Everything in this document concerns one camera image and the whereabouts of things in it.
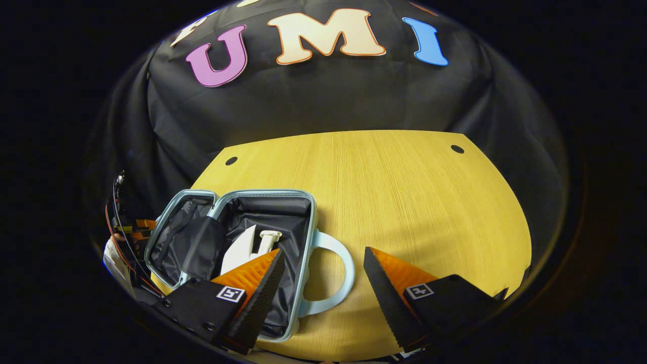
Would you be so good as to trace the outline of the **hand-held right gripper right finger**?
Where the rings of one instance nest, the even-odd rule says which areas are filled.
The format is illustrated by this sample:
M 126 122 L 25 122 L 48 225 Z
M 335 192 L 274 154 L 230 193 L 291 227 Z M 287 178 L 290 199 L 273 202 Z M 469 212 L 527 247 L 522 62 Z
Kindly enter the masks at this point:
M 406 352 L 444 345 L 503 302 L 460 275 L 437 278 L 411 263 L 366 247 L 363 269 L 398 346 Z

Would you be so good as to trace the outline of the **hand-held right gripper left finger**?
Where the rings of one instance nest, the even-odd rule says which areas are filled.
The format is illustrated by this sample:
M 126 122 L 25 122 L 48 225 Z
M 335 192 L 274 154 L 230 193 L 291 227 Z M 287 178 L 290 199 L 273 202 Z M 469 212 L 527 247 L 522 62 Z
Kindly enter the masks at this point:
M 284 252 L 275 249 L 210 281 L 190 279 L 153 308 L 210 345 L 248 354 L 284 271 Z

